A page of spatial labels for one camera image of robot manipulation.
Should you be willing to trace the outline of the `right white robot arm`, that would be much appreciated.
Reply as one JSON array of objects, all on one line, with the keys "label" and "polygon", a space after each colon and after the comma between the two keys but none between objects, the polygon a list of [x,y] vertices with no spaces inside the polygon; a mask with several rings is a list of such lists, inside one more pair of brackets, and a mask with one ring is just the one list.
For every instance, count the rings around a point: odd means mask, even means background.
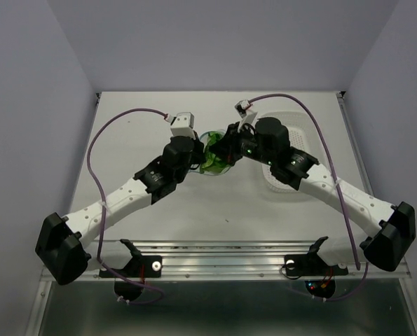
[{"label": "right white robot arm", "polygon": [[359,245],[364,259],[383,271],[395,271],[416,238],[410,204],[379,200],[338,179],[332,166],[293,147],[288,129],[276,118],[261,118],[253,127],[231,124],[210,151],[228,165],[242,158],[268,165],[279,182],[342,213],[366,235]]}]

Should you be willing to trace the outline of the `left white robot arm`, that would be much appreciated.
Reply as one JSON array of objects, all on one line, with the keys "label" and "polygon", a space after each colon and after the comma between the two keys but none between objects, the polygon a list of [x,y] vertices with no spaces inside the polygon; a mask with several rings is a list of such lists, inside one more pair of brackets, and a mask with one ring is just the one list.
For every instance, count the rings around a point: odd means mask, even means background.
[{"label": "left white robot arm", "polygon": [[204,162],[203,148],[197,138],[173,136],[162,155],[100,201],[64,216],[46,216],[35,252],[56,282],[70,284],[89,269],[97,254],[88,247],[106,229],[173,193],[190,168]]}]

